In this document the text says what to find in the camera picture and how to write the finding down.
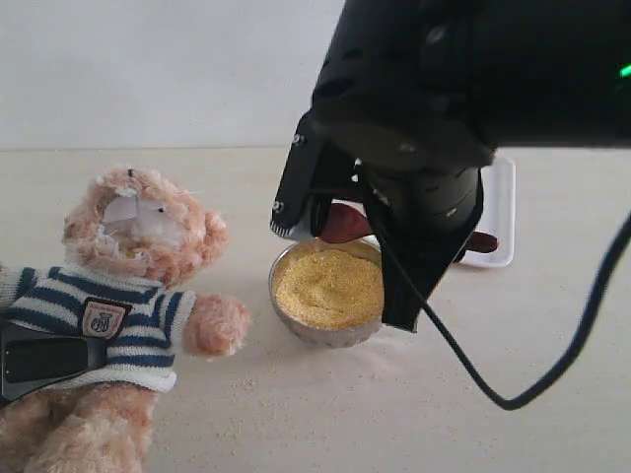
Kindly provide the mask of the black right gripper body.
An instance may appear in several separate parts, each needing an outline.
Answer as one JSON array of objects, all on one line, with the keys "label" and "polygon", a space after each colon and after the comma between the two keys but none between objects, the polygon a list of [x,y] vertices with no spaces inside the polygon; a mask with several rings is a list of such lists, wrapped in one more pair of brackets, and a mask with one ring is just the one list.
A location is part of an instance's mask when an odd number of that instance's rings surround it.
[{"label": "black right gripper body", "polygon": [[480,167],[364,160],[358,177],[364,216],[355,237],[375,237],[410,267],[446,268],[462,258],[483,209]]}]

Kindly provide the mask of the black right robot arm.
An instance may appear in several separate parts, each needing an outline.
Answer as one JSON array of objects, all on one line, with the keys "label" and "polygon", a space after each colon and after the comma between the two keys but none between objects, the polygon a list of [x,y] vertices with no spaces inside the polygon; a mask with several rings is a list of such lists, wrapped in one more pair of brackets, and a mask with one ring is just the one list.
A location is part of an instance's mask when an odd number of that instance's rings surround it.
[{"label": "black right robot arm", "polygon": [[414,331],[483,207],[496,151],[630,144],[626,1],[348,1],[313,130],[360,161],[385,324]]}]

